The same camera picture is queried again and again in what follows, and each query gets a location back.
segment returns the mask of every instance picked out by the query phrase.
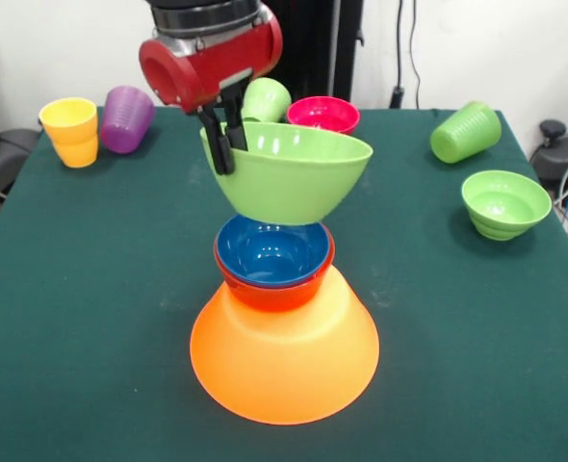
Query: plastic cup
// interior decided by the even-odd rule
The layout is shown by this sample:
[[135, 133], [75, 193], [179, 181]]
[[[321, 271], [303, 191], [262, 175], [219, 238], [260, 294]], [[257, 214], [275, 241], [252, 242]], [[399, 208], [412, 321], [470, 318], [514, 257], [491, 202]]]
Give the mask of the plastic cup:
[[242, 118], [251, 122], [279, 122], [292, 102], [286, 87], [277, 80], [261, 77], [247, 86]]
[[438, 159], [454, 164], [493, 146], [502, 133], [496, 112], [484, 103], [472, 101], [434, 130], [430, 144]]
[[39, 120], [64, 165], [81, 168], [95, 162], [98, 114], [92, 101], [84, 98], [52, 101], [40, 110]]
[[122, 86], [109, 91], [104, 106], [100, 139], [111, 151], [135, 151], [155, 114], [151, 98], [142, 90]]

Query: cup rim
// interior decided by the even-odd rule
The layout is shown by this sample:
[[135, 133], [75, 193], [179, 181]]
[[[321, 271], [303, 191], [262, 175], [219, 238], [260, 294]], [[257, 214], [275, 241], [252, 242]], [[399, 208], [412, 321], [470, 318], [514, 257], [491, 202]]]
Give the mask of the cup rim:
[[[43, 114], [44, 112], [49, 109], [51, 106], [57, 105], [57, 104], [61, 104], [61, 103], [66, 103], [69, 101], [80, 101], [82, 103], [87, 103], [88, 106], [90, 106], [90, 115], [85, 117], [85, 120], [82, 120], [79, 123], [51, 123], [49, 121], [45, 121], [43, 120]], [[39, 113], [38, 113], [38, 119], [45, 125], [48, 125], [49, 127], [52, 128], [67, 128], [67, 127], [73, 127], [76, 125], [79, 125], [81, 123], [85, 123], [88, 120], [90, 120], [92, 117], [94, 117], [97, 114], [98, 108], [96, 106], [96, 104], [91, 101], [88, 98], [82, 98], [79, 96], [70, 96], [67, 98], [59, 98], [59, 99], [55, 99], [49, 103], [47, 103], [42, 109], [40, 109]]]

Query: bowl rim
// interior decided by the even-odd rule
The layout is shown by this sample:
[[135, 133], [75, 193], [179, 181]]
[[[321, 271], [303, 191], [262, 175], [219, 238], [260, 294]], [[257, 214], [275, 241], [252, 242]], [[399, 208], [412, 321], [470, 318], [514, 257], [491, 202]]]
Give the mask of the bowl rim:
[[[247, 285], [253, 286], [253, 287], [259, 287], [262, 289], [285, 289], [285, 288], [290, 288], [290, 287], [294, 287], [297, 286], [299, 284], [302, 284], [304, 282], [309, 281], [310, 279], [313, 279], [316, 274], [321, 271], [321, 269], [325, 266], [326, 261], [329, 259], [329, 256], [331, 255], [331, 253], [333, 253], [333, 258], [335, 258], [335, 252], [332, 252], [332, 244], [334, 243], [333, 237], [331, 236], [331, 233], [329, 232], [329, 230], [327, 229], [327, 227], [322, 224], [321, 222], [316, 222], [316, 223], [309, 223], [306, 226], [316, 226], [318, 225], [322, 231], [324, 232], [324, 235], [326, 236], [326, 240], [327, 240], [327, 245], [326, 245], [326, 253], [324, 254], [324, 257], [321, 259], [320, 263], [318, 265], [316, 265], [311, 271], [309, 271], [306, 274], [303, 274], [302, 276], [299, 277], [295, 277], [293, 279], [287, 280], [287, 281], [280, 281], [280, 282], [261, 282], [261, 281], [254, 281], [251, 279], [248, 279], [246, 277], [243, 277], [241, 274], [237, 273], [236, 271], [232, 270], [227, 264], [226, 262], [221, 258], [221, 255], [219, 254], [219, 237], [221, 235], [221, 231], [226, 227], [226, 225], [228, 225], [231, 221], [233, 221], [234, 219], [238, 219], [238, 218], [245, 218], [251, 221], [255, 221], [255, 222], [260, 222], [257, 221], [255, 219], [252, 218], [248, 218], [246, 216], [243, 216], [241, 214], [237, 214], [234, 217], [228, 219], [226, 221], [226, 223], [219, 229], [218, 234], [216, 235], [215, 241], [214, 241], [214, 250], [216, 253], [216, 258], [219, 260], [219, 262], [226, 268], [227, 272], [232, 275], [235, 279], [237, 279], [238, 281], [244, 282]], [[279, 225], [279, 226], [284, 226], [284, 227], [299, 227], [299, 225]]]
[[[226, 122], [223, 122], [221, 125], [222, 125], [222, 127], [225, 127]], [[365, 152], [363, 153], [363, 155], [356, 156], [356, 157], [351, 158], [351, 159], [337, 159], [337, 160], [325, 161], [325, 160], [316, 160], [316, 159], [307, 159], [307, 158], [289, 159], [289, 158], [283, 158], [283, 157], [266, 156], [265, 154], [259, 153], [258, 151], [243, 151], [241, 149], [232, 148], [231, 151], [233, 152], [233, 154], [235, 156], [246, 158], [246, 159], [249, 159], [249, 160], [259, 160], [259, 161], [262, 161], [262, 162], [265, 162], [265, 161], [277, 162], [279, 165], [282, 165], [282, 164], [313, 165], [313, 166], [324, 167], [324, 166], [346, 166], [346, 165], [358, 164], [360, 162], [365, 162], [365, 161], [369, 160], [374, 155], [374, 149], [368, 143], [361, 141], [356, 137], [345, 135], [344, 133], [334, 132], [332, 130], [323, 130], [323, 129], [319, 129], [319, 128], [306, 127], [306, 126], [303, 126], [303, 125], [287, 124], [287, 123], [244, 121], [244, 127], [246, 127], [246, 126], [251, 127], [251, 126], [258, 126], [258, 125], [277, 126], [278, 128], [292, 127], [291, 129], [299, 130], [299, 131], [302, 131], [302, 132], [322, 132], [323, 134], [325, 134], [326, 136], [329, 136], [329, 137], [344, 137], [347, 140], [347, 142], [357, 144], [357, 145], [363, 147]], [[201, 140], [203, 142], [207, 142], [207, 132], [205, 131], [205, 128], [202, 127], [199, 130], [198, 133], [199, 133]], [[209, 158], [211, 158], [211, 156], [209, 155], [209, 152], [205, 152], [205, 154], [207, 154], [207, 156]]]
[[337, 98], [335, 96], [328, 96], [328, 95], [306, 96], [305, 98], [298, 99], [293, 104], [291, 104], [291, 106], [289, 106], [288, 110], [286, 111], [286, 119], [293, 124], [298, 124], [298, 122], [295, 122], [291, 119], [291, 112], [294, 109], [296, 109], [300, 105], [300, 103], [307, 103], [308, 101], [311, 102], [311, 101], [319, 101], [319, 100], [327, 100], [327, 101], [337, 102], [337, 103], [344, 104], [345, 106], [348, 106], [348, 107], [354, 109], [354, 112], [355, 112], [354, 122], [349, 127], [347, 127], [346, 129], [343, 129], [343, 130], [330, 130], [330, 131], [335, 132], [335, 133], [345, 134], [345, 133], [348, 133], [351, 130], [353, 130], [359, 124], [359, 120], [361, 119], [361, 112], [359, 111], [359, 109], [354, 104], [347, 101], [346, 99]]
[[[535, 219], [511, 221], [511, 220], [505, 220], [505, 219], [496, 219], [495, 217], [489, 216], [489, 215], [483, 213], [482, 211], [478, 210], [477, 208], [473, 207], [470, 203], [470, 197], [468, 197], [466, 195], [466, 187], [469, 185], [469, 183], [471, 181], [474, 181], [481, 176], [485, 176], [487, 174], [492, 174], [492, 173], [493, 174], [499, 173], [501, 175], [505, 175], [505, 176], [509, 176], [511, 178], [515, 178], [515, 179], [517, 179], [517, 181], [523, 181], [525, 183], [532, 184], [533, 187], [537, 191], [542, 193], [544, 198], [546, 198], [546, 207], [545, 207], [545, 210], [543, 211], [543, 213], [540, 214]], [[552, 198], [550, 197], [549, 193], [547, 191], [545, 191], [545, 189], [537, 181], [534, 181], [532, 178], [530, 178], [530, 177], [528, 177], [528, 176], [526, 176], [522, 173], [517, 173], [515, 171], [510, 171], [510, 170], [500, 170], [500, 169], [496, 169], [496, 168], [489, 169], [489, 170], [481, 170], [481, 171], [478, 171], [476, 173], [469, 175], [461, 185], [461, 196], [462, 196], [462, 199], [464, 200], [464, 204], [466, 205], [466, 208], [468, 208], [470, 211], [473, 211], [476, 214], [479, 214], [480, 216], [482, 216], [486, 219], [492, 220], [492, 221], [494, 221], [495, 223], [498, 223], [498, 224], [532, 226], [532, 225], [540, 222], [541, 220], [543, 220], [551, 212], [552, 207], [553, 207]]]

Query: pink bowl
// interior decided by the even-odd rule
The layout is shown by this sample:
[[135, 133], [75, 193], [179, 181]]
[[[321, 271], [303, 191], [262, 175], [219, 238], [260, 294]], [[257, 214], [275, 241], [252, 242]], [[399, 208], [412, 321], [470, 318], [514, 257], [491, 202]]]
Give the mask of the pink bowl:
[[332, 96], [310, 96], [299, 99], [288, 110], [288, 121], [294, 125], [323, 128], [352, 135], [361, 115], [344, 99]]

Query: light green bowl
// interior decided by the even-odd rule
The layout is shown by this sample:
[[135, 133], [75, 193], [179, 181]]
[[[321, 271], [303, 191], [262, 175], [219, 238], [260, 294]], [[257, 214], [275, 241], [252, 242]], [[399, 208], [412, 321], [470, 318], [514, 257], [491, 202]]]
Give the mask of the light green bowl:
[[347, 135], [280, 123], [244, 122], [247, 151], [233, 149], [235, 171], [217, 175], [237, 213], [268, 223], [321, 221], [352, 190], [374, 151]]
[[494, 241], [524, 234], [552, 210], [552, 199], [538, 183], [512, 171], [475, 173], [461, 193], [477, 231]]

